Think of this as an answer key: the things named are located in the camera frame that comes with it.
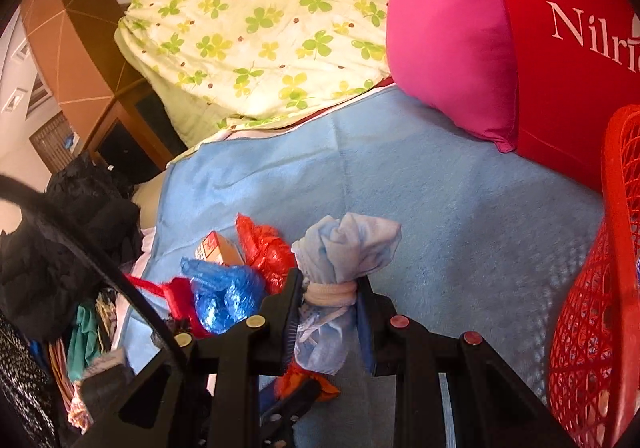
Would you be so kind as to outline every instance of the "clover print fabric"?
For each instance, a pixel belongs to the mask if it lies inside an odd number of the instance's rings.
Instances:
[[[387,0],[133,0],[115,39],[187,146],[281,128],[388,76]]]

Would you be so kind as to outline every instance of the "beige cushion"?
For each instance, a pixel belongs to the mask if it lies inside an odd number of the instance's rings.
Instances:
[[[136,186],[136,191],[131,200],[140,207],[140,229],[147,229],[156,225],[164,174],[166,174],[166,170],[150,181]]]

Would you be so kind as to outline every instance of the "pink pillow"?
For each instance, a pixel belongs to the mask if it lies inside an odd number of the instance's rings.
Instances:
[[[504,0],[389,0],[386,52],[408,95],[501,152],[516,144],[516,58]]]

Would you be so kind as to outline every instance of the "black jacket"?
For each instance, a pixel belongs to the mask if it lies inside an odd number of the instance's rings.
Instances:
[[[129,200],[132,189],[85,154],[51,177],[46,197],[122,265],[141,253],[140,209]],[[0,310],[20,332],[40,342],[62,336],[78,304],[95,299],[102,285],[58,238],[26,212],[16,231],[0,237]]]

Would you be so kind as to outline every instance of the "red plastic basket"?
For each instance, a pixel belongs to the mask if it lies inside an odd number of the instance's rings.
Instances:
[[[610,448],[636,410],[640,375],[640,106],[618,110],[602,155],[605,216],[551,345],[549,403],[581,447]]]

